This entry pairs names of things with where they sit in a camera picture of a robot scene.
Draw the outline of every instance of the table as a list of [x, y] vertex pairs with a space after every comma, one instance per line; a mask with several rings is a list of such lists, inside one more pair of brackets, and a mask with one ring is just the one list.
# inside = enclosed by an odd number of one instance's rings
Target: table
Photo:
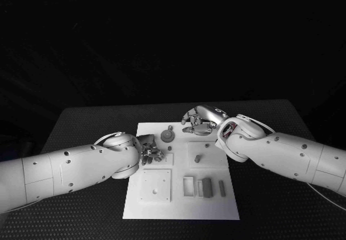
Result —
[[[314, 137], [285, 99], [75, 107], [63, 110], [42, 153], [92, 144], [117, 131], [136, 134], [144, 122], [179, 122], [200, 104], [229, 116], [244, 114], [277, 132]], [[9, 214], [0, 239], [345, 239], [346, 212], [306, 183], [228, 159], [239, 219], [123, 219], [128, 179], [108, 179], [84, 190], [43, 199]], [[337, 203], [346, 199], [323, 189]]]

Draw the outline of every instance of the dark table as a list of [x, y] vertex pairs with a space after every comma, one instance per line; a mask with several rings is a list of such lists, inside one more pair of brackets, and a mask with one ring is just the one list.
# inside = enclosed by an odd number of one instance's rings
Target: dark table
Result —
[[[231, 117], [249, 116], [277, 132], [314, 140], [284, 99], [78, 107], [62, 112], [42, 153], [92, 144], [117, 131], [136, 135], [143, 122], [179, 122], [200, 104], [216, 106]], [[228, 162], [239, 221], [123, 219], [128, 179], [110, 178], [12, 212], [0, 239], [346, 239], [346, 212], [306, 183], [260, 168], [251, 160]], [[346, 205], [340, 195], [317, 189]]]

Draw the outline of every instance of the gray mesh table surface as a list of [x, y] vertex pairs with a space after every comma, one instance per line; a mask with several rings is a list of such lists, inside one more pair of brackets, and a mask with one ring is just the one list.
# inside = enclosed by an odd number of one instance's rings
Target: gray mesh table surface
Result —
[[[117, 131], [136, 135], [138, 123], [179, 122], [199, 104], [216, 106], [232, 117], [244, 114], [277, 132], [314, 140], [284, 99], [78, 107], [62, 112], [42, 153], [92, 144]], [[123, 219], [128, 179], [110, 178], [12, 212], [0, 239], [346, 239], [346, 212], [306, 183], [260, 168], [251, 160], [228, 162], [239, 221]], [[326, 189], [322, 192], [346, 206], [342, 196]]]

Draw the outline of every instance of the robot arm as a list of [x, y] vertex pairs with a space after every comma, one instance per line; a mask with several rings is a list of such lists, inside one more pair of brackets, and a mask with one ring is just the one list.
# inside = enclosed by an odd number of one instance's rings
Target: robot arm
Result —
[[[208, 115], [219, 116], [218, 110], [209, 107]], [[284, 133], [272, 131], [267, 135], [262, 128], [242, 115], [221, 119], [216, 124], [215, 145], [235, 161], [245, 162], [251, 158], [261, 168], [346, 196], [346, 151]]]
[[128, 178], [141, 158], [163, 158], [154, 136], [120, 132], [99, 145], [84, 145], [0, 162], [0, 213], [105, 181]]

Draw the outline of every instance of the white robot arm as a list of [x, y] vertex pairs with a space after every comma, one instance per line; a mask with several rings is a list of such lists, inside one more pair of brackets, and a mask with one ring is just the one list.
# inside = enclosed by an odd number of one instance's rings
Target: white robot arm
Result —
[[[205, 136], [218, 129], [215, 146], [238, 162], [248, 158], [274, 173], [319, 185], [346, 196], [346, 151], [301, 137], [274, 132], [262, 123], [244, 115], [229, 117], [216, 107], [200, 105], [183, 116], [192, 127], [182, 131]], [[265, 126], [272, 134], [267, 135]]]
[[154, 135], [114, 133], [102, 146], [89, 144], [0, 162], [0, 213], [78, 191], [110, 177], [124, 179], [149, 158], [164, 158]]

